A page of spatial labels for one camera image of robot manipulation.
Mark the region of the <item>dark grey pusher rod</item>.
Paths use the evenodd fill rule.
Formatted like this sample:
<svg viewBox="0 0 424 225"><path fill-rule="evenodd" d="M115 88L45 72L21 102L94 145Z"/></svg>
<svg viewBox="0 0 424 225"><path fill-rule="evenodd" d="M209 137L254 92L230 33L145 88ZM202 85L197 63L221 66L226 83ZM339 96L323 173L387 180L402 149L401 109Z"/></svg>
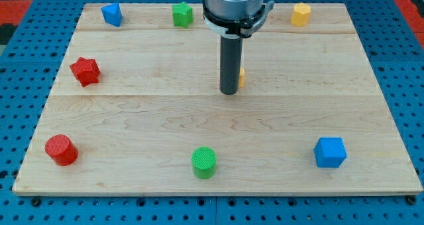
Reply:
<svg viewBox="0 0 424 225"><path fill-rule="evenodd" d="M219 88L225 95L234 95L239 88L242 38L220 39Z"/></svg>

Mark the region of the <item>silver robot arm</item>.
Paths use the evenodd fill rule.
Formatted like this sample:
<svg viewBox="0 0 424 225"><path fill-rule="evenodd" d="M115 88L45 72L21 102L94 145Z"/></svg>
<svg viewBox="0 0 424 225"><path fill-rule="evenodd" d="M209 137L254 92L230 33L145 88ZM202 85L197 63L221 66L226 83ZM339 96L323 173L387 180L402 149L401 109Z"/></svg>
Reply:
<svg viewBox="0 0 424 225"><path fill-rule="evenodd" d="M225 95L239 90L242 42L266 22L274 8L270 0L202 0L203 19L220 36L219 89Z"/></svg>

